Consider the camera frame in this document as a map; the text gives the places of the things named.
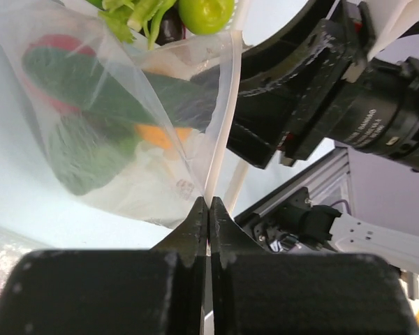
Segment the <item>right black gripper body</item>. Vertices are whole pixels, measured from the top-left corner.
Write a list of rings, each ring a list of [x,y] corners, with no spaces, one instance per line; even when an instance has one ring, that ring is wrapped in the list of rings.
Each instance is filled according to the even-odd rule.
[[[419,172],[419,60],[378,54],[419,35],[419,1],[308,1],[242,55],[228,148],[291,166],[325,138]]]

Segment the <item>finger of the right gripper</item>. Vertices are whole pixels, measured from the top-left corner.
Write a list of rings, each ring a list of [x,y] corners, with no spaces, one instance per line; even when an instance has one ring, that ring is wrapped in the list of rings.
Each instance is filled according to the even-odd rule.
[[[221,88],[220,79],[227,72],[226,65],[217,64],[190,78],[182,79],[188,89],[181,106],[181,127],[205,131],[216,109]]]

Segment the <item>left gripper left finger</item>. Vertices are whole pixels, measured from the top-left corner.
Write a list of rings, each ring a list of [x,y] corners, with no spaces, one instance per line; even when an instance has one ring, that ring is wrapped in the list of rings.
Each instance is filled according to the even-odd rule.
[[[149,250],[41,250],[0,294],[0,334],[201,334],[208,208]]]

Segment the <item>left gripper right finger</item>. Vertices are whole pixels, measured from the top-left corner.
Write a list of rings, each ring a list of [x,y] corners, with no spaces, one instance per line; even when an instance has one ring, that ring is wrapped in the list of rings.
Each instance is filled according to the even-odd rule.
[[[265,251],[209,209],[216,334],[419,334],[395,271],[367,253]]]

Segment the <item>yellow toy lemon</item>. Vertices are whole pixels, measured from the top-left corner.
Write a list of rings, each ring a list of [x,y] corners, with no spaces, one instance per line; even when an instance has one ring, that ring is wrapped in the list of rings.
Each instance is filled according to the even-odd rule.
[[[155,147],[161,148],[165,151],[169,151],[174,148],[170,136],[158,126],[151,126],[147,124],[135,124],[134,130],[136,133],[149,144]],[[192,132],[192,128],[174,128],[176,135],[181,142],[186,142]]]

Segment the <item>clear white-dotted zip bag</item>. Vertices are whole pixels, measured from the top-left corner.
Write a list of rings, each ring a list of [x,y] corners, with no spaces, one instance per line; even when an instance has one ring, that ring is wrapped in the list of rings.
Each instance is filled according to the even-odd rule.
[[[0,1],[0,46],[59,183],[173,229],[208,200],[233,120],[241,1]]]

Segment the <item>green toy apple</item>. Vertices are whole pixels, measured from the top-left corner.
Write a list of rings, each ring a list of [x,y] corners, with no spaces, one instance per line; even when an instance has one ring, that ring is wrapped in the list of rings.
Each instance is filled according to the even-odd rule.
[[[184,26],[195,35],[216,34],[229,23],[233,0],[180,0],[178,11]]]

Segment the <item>green toy bell pepper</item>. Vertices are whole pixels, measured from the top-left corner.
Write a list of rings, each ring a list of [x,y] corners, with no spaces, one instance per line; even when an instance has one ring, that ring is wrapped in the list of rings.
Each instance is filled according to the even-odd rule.
[[[109,184],[131,163],[140,141],[126,122],[88,113],[65,114],[50,133],[49,162],[70,193],[86,195]]]

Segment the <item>dark green toy cucumber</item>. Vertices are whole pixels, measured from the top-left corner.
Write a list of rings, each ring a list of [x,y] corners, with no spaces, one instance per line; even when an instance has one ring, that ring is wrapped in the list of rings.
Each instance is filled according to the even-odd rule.
[[[182,79],[98,59],[91,75],[83,112],[154,125],[155,115],[165,111],[172,125],[181,127],[181,106],[188,91]]]

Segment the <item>red toy tomato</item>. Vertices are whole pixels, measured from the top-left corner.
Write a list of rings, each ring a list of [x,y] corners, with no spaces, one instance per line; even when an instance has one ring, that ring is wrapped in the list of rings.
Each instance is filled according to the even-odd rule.
[[[79,112],[91,88],[95,50],[79,38],[49,33],[32,41],[21,58],[24,85],[61,114]]]

